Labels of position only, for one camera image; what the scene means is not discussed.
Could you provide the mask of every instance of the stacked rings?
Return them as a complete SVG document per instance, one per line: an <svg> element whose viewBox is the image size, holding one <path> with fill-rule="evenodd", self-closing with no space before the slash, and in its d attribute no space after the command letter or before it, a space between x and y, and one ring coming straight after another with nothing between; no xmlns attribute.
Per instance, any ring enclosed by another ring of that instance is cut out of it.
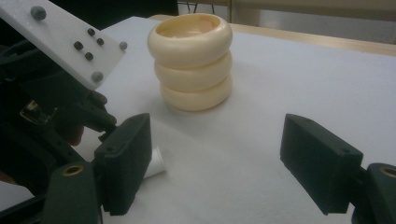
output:
<svg viewBox="0 0 396 224"><path fill-rule="evenodd" d="M209 14L174 17L148 35L148 50L164 100L181 110L204 110L231 92L230 25Z"/></svg>

